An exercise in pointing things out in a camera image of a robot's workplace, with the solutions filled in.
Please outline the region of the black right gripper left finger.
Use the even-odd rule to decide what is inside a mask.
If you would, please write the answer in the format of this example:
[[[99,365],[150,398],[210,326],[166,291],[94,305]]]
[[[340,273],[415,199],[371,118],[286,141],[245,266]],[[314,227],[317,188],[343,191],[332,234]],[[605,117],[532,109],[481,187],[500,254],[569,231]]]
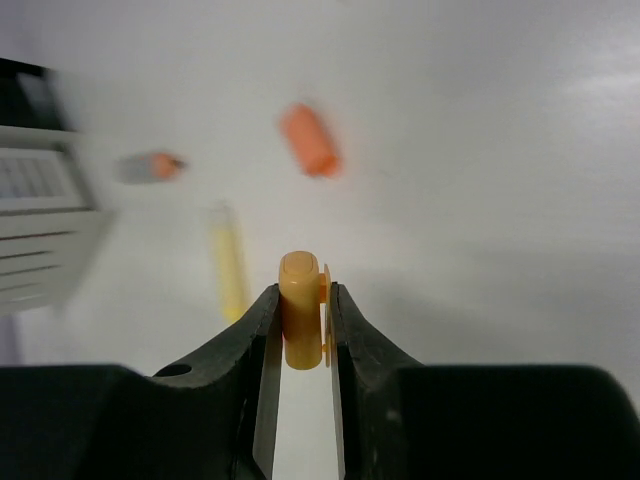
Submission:
[[[280,389],[279,291],[152,376],[5,367],[5,479],[267,479]]]

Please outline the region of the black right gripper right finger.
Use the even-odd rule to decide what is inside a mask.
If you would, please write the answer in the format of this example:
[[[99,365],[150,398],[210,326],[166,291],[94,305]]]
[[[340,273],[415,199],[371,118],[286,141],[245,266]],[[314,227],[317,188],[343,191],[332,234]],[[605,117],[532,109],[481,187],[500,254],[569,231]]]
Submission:
[[[331,287],[343,479],[635,479],[639,418],[586,365],[424,365]]]

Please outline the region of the amber marker cap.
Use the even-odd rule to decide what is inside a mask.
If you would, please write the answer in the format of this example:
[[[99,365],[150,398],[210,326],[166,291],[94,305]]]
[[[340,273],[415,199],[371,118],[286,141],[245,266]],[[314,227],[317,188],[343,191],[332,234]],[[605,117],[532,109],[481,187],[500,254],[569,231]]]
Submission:
[[[278,288],[286,363],[295,370],[311,370],[324,362],[330,366],[331,277],[327,265],[307,251],[282,257]]]

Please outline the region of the yellow marker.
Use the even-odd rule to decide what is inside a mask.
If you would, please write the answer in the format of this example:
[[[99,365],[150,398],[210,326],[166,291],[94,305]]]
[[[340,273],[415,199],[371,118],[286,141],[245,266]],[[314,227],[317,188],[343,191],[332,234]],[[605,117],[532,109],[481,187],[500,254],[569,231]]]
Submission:
[[[218,202],[209,210],[209,237],[221,311],[233,324],[246,313],[249,293],[241,232],[228,203]]]

